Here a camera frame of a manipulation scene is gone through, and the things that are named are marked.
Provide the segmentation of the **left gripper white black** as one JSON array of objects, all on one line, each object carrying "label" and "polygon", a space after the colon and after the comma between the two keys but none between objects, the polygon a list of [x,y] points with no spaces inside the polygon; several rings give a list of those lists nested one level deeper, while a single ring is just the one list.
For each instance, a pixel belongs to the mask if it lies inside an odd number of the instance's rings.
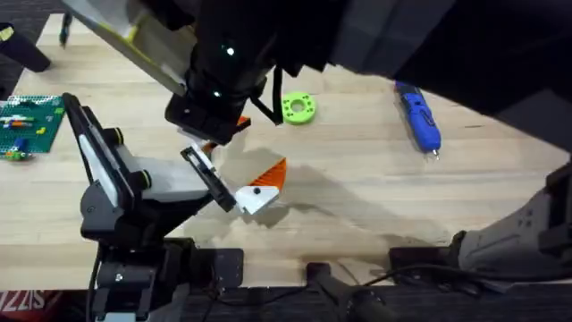
[{"label": "left gripper white black", "polygon": [[105,245],[157,244],[212,201],[253,216],[278,199],[287,173],[283,157],[233,196],[197,145],[181,160],[136,157],[117,128],[81,132],[80,154],[89,180],[80,234]]}]

